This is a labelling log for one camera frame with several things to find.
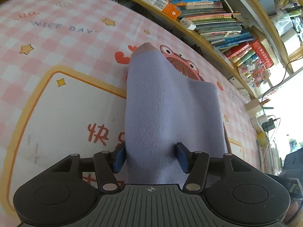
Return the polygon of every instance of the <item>metal rivet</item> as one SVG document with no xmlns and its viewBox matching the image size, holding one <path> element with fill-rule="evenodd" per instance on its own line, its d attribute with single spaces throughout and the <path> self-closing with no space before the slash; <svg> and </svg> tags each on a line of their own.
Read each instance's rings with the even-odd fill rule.
<svg viewBox="0 0 303 227">
<path fill-rule="evenodd" d="M 115 190 L 117 189 L 117 185 L 114 184 L 114 183 L 107 183 L 107 184 L 104 184 L 103 185 L 103 189 L 106 190 L 106 191 L 112 191 L 112 190 Z"/>
<path fill-rule="evenodd" d="M 200 185 L 196 183 L 189 183 L 186 185 L 186 189 L 190 191 L 199 190 L 200 188 L 201 188 Z"/>
</svg>

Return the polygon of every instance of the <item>stack of books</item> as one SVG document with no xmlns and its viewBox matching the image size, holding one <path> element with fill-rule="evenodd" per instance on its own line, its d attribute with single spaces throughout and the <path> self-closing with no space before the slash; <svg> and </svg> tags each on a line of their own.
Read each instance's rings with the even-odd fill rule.
<svg viewBox="0 0 303 227">
<path fill-rule="evenodd" d="M 270 74 L 268 69 L 274 65 L 258 38 L 251 42 L 240 43 L 224 54 L 257 87 L 267 81 Z"/>
<path fill-rule="evenodd" d="M 242 22 L 224 9 L 221 0 L 168 0 L 181 11 L 179 18 L 192 21 L 197 31 L 217 49 L 224 51 L 253 40 Z"/>
</svg>

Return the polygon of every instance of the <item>cartoon fish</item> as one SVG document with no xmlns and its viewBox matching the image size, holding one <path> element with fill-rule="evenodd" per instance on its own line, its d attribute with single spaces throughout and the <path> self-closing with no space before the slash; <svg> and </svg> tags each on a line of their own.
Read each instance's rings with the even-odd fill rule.
<svg viewBox="0 0 303 227">
<path fill-rule="evenodd" d="M 204 79 L 199 75 L 199 69 L 193 62 L 190 60 L 185 60 L 181 57 L 181 54 L 178 55 L 174 53 L 165 45 L 161 45 L 160 50 L 166 59 L 175 67 L 175 69 L 181 72 L 184 76 L 194 80 L 204 81 Z"/>
</svg>

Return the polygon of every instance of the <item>yellow star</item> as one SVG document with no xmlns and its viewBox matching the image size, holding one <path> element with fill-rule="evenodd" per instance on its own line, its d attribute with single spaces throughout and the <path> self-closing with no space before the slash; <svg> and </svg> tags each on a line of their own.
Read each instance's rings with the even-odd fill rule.
<svg viewBox="0 0 303 227">
<path fill-rule="evenodd" d="M 65 83 L 65 81 L 64 81 L 64 78 L 57 80 L 57 84 L 58 84 L 58 87 L 61 87 L 61 86 L 63 86 L 63 85 L 66 85 L 66 83 Z"/>
<path fill-rule="evenodd" d="M 225 122 L 228 122 L 228 117 L 226 116 L 226 114 L 224 114 L 224 119 L 225 119 Z"/>
<path fill-rule="evenodd" d="M 19 51 L 20 54 L 26 54 L 28 55 L 29 52 L 33 51 L 34 48 L 31 46 L 31 44 L 28 44 L 28 45 L 22 45 L 21 46 L 21 49 Z"/>
<path fill-rule="evenodd" d="M 102 22 L 105 23 L 107 26 L 116 26 L 115 22 L 109 18 L 102 19 Z"/>
</svg>

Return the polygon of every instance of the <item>wooden bookshelf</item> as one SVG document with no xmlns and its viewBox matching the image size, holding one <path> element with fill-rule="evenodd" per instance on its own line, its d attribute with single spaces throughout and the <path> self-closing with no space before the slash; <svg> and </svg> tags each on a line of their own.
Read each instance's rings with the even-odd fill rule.
<svg viewBox="0 0 303 227">
<path fill-rule="evenodd" d="M 270 42 L 273 51 L 277 55 L 278 60 L 284 67 L 289 63 L 284 43 L 279 36 L 273 22 L 270 20 L 264 8 L 258 0 L 227 0 L 234 10 L 239 11 L 243 17 L 249 18 L 250 22 L 254 21 L 257 26 L 263 31 L 264 35 Z M 288 65 L 288 73 L 293 73 L 291 64 Z"/>
<path fill-rule="evenodd" d="M 206 41 L 202 36 L 200 36 L 198 33 L 195 31 L 187 30 L 184 27 L 181 26 L 180 20 L 176 19 L 173 20 L 167 15 L 163 14 L 160 10 L 156 9 L 149 3 L 146 3 L 143 0 L 132 0 L 135 3 L 141 5 L 142 7 L 148 9 L 149 11 L 155 13 L 157 16 L 163 18 L 166 20 L 168 23 L 173 25 L 175 28 L 177 28 L 179 31 L 181 31 L 184 35 L 190 37 L 192 40 L 195 41 L 195 43 L 200 46 L 202 52 L 204 53 L 205 59 L 208 61 L 213 61 L 215 60 L 216 62 L 219 62 L 225 69 L 227 69 L 231 75 L 233 75 L 243 86 L 244 88 L 248 91 L 248 93 L 253 97 L 256 98 L 255 94 L 252 92 L 252 90 L 247 86 L 245 81 L 241 78 L 238 69 L 237 68 L 231 68 L 213 49 L 213 46 L 211 45 L 210 42 Z"/>
</svg>

